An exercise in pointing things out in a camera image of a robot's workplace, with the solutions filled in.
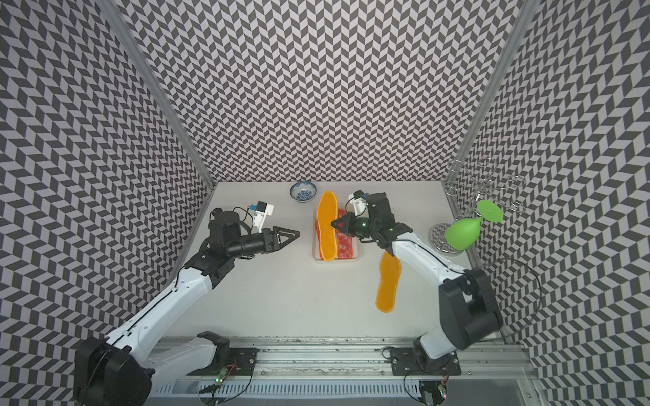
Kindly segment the yellow insole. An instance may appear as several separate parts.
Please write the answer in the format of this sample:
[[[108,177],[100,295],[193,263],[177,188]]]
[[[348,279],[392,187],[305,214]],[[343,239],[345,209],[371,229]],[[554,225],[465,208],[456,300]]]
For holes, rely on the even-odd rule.
[[[391,313],[395,306],[401,277],[400,260],[388,252],[384,252],[379,262],[379,276],[375,305],[382,313]]]
[[[319,202],[317,223],[319,252],[323,261],[332,262],[338,255],[338,238],[332,222],[338,218],[338,201],[333,191],[326,191]]]

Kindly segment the red insole orange trim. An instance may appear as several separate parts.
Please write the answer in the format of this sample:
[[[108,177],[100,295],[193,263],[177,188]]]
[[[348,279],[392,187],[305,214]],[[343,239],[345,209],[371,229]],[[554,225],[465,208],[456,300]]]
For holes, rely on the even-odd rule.
[[[338,244],[338,260],[350,260],[354,258],[353,238],[336,232]]]
[[[314,250],[320,252],[320,229],[319,229],[319,223],[318,220],[315,221],[315,227],[314,227]]]

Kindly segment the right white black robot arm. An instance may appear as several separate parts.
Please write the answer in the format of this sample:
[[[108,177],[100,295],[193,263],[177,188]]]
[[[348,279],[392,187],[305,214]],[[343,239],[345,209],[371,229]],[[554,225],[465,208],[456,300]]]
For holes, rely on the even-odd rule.
[[[425,360],[442,360],[504,326],[487,272],[465,269],[436,253],[411,227],[395,220],[384,192],[358,190],[350,195],[349,203],[353,211],[333,220],[334,229],[376,244],[438,289],[438,326],[414,341],[415,353]]]

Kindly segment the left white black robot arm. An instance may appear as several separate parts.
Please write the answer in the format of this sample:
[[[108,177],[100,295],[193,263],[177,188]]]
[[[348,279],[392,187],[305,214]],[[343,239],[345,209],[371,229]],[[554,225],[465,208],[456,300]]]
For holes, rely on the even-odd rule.
[[[79,405],[142,405],[152,392],[198,370],[221,372],[230,341],[204,331],[159,355],[152,350],[199,299],[211,293],[238,260],[282,250],[297,230],[260,227],[252,232],[235,211],[213,210],[209,235],[173,282],[104,338],[89,337],[74,355],[73,399]]]

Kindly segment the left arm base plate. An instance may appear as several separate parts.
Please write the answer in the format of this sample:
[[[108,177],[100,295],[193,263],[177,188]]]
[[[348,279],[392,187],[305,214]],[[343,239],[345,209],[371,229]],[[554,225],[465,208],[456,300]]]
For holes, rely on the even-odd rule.
[[[231,347],[230,340],[216,333],[205,331],[197,338],[208,340],[215,348],[215,354],[204,368],[193,370],[189,376],[216,376],[223,368],[232,370],[232,376],[251,376],[257,364],[259,350],[252,347]]]

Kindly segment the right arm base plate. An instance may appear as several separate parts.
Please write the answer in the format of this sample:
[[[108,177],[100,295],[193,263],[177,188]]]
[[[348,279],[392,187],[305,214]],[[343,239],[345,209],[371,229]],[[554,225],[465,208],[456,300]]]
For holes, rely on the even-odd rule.
[[[419,338],[411,347],[385,347],[381,350],[381,355],[390,364],[392,373],[396,377],[407,375],[454,377],[461,374],[460,361],[455,351],[440,358],[431,358],[421,346]]]

